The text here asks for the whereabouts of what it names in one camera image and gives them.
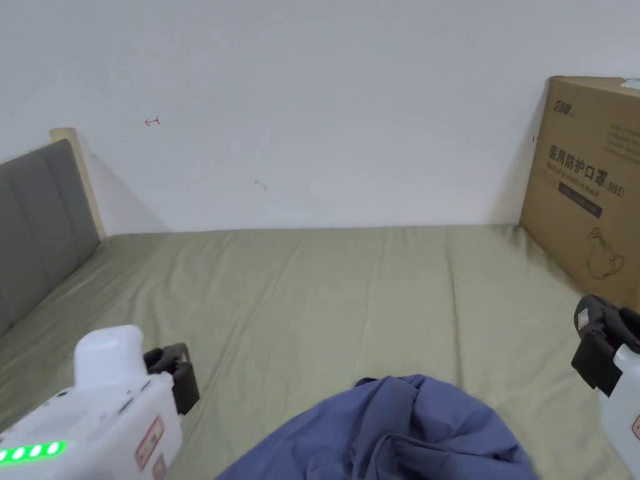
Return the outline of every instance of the white plastic housing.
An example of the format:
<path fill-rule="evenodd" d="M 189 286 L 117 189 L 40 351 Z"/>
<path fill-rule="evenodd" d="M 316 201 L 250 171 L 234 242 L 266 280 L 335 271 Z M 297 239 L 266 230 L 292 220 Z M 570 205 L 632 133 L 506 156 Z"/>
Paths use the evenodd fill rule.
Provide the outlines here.
<path fill-rule="evenodd" d="M 76 388 L 120 385 L 144 378 L 142 332 L 137 326 L 123 325 L 95 330 L 85 335 L 74 353 Z"/>
<path fill-rule="evenodd" d="M 622 345 L 613 362 L 622 376 L 611 396 L 598 391 L 602 429 L 634 479 L 640 480 L 640 355 Z"/>
<path fill-rule="evenodd" d="M 64 450 L 53 458 L 0 462 L 0 479 L 162 478 L 180 450 L 182 430 L 173 377 L 143 370 L 141 340 L 130 326 L 83 338 L 74 358 L 78 386 L 50 398 L 0 436 L 0 452 L 53 442 Z"/>

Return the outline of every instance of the black clamp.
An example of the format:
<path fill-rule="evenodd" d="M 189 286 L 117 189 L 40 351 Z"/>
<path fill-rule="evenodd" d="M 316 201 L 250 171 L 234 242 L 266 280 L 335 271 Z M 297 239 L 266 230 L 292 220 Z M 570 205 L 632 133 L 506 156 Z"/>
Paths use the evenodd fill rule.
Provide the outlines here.
<path fill-rule="evenodd" d="M 640 354 L 640 315 L 588 295 L 578 302 L 573 325 L 581 340 L 571 365 L 591 388 L 609 397 L 622 375 L 613 362 L 618 349 L 627 345 Z"/>
<path fill-rule="evenodd" d="M 150 375 L 168 372 L 173 376 L 173 398 L 178 414 L 189 413 L 200 400 L 200 393 L 187 346 L 176 343 L 154 348 L 145 353 L 144 359 Z"/>

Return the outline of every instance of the mask illustration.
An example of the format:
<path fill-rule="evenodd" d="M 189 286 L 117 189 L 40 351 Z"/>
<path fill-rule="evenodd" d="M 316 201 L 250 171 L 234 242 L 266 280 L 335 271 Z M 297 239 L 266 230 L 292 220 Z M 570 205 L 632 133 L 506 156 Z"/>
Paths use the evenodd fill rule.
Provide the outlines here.
<path fill-rule="evenodd" d="M 604 280 L 620 271 L 625 259 L 622 255 L 616 255 L 598 227 L 589 233 L 587 242 L 587 270 L 593 278 Z"/>

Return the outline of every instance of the green led light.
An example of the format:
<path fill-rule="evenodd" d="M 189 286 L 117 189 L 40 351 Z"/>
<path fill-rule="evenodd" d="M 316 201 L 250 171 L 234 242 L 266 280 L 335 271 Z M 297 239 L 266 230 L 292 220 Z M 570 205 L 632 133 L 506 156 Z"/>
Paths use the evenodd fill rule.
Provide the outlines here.
<path fill-rule="evenodd" d="M 49 448 L 47 448 L 47 455 L 53 455 L 58 450 L 60 450 L 60 444 L 58 442 L 53 442 L 51 445 L 49 445 Z"/>
<path fill-rule="evenodd" d="M 0 450 L 0 467 L 10 467 L 11 465 L 19 465 L 31 461 L 46 461 L 46 459 L 57 457 L 66 448 L 67 444 L 65 442 L 53 442 Z"/>
<path fill-rule="evenodd" d="M 31 451 L 29 452 L 29 456 L 31 458 L 36 458 L 41 453 L 42 453 L 42 445 L 36 445 L 31 448 Z"/>
<path fill-rule="evenodd" d="M 13 455 L 11 455 L 11 460 L 20 460 L 24 456 L 26 451 L 27 449 L 24 447 L 16 449 L 15 452 L 13 452 Z"/>

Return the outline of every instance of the cardboard box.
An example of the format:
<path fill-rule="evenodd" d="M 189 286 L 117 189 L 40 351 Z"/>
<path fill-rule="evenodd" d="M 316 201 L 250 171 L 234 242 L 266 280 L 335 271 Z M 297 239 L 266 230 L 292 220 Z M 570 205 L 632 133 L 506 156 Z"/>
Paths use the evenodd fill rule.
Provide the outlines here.
<path fill-rule="evenodd" d="M 636 310 L 639 185 L 640 81 L 552 78 L 520 224 L 585 292 Z"/>

